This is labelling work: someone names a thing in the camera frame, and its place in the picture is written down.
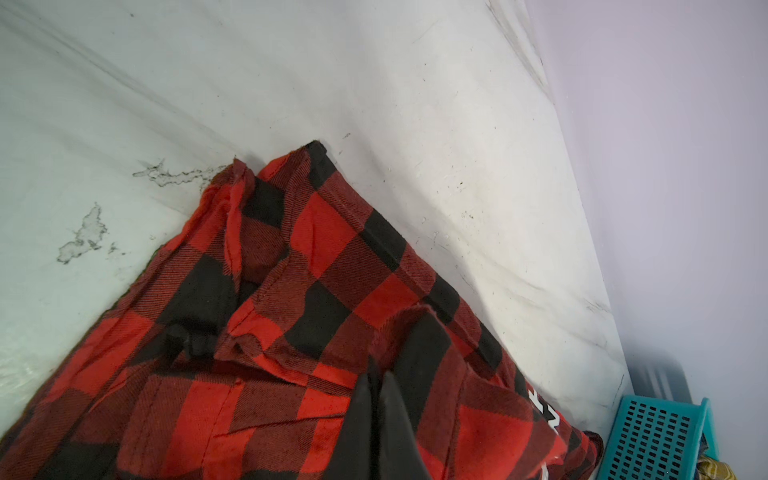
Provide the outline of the red black plaid shirt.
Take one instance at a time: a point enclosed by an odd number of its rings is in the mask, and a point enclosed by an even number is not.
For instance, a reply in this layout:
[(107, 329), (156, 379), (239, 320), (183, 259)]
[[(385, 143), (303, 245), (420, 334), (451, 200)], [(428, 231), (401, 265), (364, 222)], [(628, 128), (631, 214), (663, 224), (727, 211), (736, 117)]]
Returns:
[(5, 479), (324, 479), (358, 378), (401, 390), (430, 479), (586, 479), (546, 402), (320, 142), (234, 161), (1, 443)]

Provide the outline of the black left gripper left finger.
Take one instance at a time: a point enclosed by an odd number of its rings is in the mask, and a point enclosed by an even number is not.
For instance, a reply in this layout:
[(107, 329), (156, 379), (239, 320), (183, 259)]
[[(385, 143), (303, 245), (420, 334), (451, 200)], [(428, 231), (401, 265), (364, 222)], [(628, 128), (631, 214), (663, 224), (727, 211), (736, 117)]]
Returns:
[(378, 478), (378, 376), (358, 378), (324, 479)]

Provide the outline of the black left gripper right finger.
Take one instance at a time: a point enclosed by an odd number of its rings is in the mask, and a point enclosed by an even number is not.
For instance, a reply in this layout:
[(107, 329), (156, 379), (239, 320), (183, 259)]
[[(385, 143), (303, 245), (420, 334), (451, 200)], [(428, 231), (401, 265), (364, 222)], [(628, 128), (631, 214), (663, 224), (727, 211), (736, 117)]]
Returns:
[(378, 475), (380, 479), (430, 479), (420, 456), (399, 385), (392, 372), (383, 377), (378, 400)]

